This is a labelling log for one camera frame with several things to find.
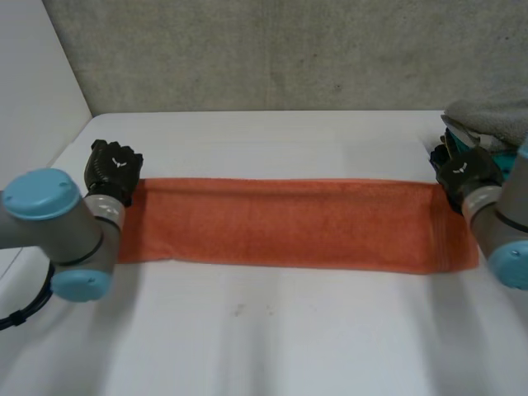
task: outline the black cable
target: black cable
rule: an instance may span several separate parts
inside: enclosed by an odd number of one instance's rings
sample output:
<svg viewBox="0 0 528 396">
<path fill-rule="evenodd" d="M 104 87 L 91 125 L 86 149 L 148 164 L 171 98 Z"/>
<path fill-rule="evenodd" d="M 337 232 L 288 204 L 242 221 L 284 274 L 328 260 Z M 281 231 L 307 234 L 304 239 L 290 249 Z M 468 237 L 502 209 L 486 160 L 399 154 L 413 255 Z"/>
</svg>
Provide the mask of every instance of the black cable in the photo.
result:
<svg viewBox="0 0 528 396">
<path fill-rule="evenodd" d="M 10 328 L 11 326 L 20 326 L 23 324 L 31 315 L 36 314 L 46 305 L 50 300 L 53 291 L 51 291 L 51 278 L 55 273 L 55 268 L 51 262 L 49 262 L 48 274 L 44 284 L 40 288 L 39 294 L 31 301 L 27 307 L 13 312 L 7 318 L 0 319 L 0 331 Z"/>
</svg>

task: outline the orange towel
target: orange towel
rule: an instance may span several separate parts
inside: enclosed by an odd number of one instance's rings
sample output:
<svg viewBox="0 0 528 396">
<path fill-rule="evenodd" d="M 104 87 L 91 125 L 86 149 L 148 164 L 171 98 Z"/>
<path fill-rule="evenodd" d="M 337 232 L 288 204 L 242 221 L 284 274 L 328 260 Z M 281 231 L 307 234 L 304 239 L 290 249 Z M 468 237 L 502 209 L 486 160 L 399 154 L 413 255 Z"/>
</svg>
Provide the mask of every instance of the orange towel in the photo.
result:
<svg viewBox="0 0 528 396">
<path fill-rule="evenodd" d="M 414 274 L 478 263 L 464 219 L 436 184 L 142 180 L 126 212 L 120 261 L 168 258 Z"/>
</svg>

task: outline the white wall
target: white wall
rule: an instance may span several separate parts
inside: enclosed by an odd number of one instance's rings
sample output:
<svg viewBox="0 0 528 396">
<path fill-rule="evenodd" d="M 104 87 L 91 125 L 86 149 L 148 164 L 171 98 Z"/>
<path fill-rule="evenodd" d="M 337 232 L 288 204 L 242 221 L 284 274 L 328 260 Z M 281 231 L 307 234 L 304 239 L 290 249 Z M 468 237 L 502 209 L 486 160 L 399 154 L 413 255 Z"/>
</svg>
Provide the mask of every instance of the white wall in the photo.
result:
<svg viewBox="0 0 528 396">
<path fill-rule="evenodd" d="M 42 2 L 0 0 L 0 190 L 17 175 L 48 166 L 91 118 Z M 0 250 L 0 316 L 9 314 L 8 301 L 24 304 L 42 283 L 43 266 L 4 276 L 19 251 Z M 6 283 L 27 296 L 8 298 Z"/>
</svg>

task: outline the teal fabric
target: teal fabric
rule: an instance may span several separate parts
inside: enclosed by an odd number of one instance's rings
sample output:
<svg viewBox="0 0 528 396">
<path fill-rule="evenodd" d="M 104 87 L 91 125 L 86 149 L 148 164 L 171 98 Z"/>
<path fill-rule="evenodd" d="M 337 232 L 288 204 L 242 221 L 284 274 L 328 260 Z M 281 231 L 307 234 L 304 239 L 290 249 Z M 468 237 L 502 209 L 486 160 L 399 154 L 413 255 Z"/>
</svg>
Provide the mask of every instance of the teal fabric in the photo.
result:
<svg viewBox="0 0 528 396">
<path fill-rule="evenodd" d="M 469 147 L 458 139 L 455 134 L 449 132 L 453 140 L 455 141 L 456 148 L 460 153 L 468 151 Z M 513 168 L 513 163 L 515 162 L 516 155 L 514 153 L 501 153 L 501 154 L 492 154 L 493 161 L 498 165 L 504 176 L 504 180 L 507 180 L 510 176 L 510 172 Z"/>
</svg>

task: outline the gray cloth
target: gray cloth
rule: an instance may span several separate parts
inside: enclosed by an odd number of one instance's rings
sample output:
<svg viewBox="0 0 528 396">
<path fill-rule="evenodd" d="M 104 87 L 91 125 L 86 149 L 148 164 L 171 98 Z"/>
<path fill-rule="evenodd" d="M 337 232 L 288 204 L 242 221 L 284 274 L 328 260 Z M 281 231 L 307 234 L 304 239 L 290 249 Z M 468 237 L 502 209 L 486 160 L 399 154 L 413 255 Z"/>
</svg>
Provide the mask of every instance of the gray cloth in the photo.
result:
<svg viewBox="0 0 528 396">
<path fill-rule="evenodd" d="M 448 105 L 442 120 L 464 143 L 491 152 L 512 151 L 528 135 L 528 88 L 512 88 L 489 97 Z"/>
</svg>

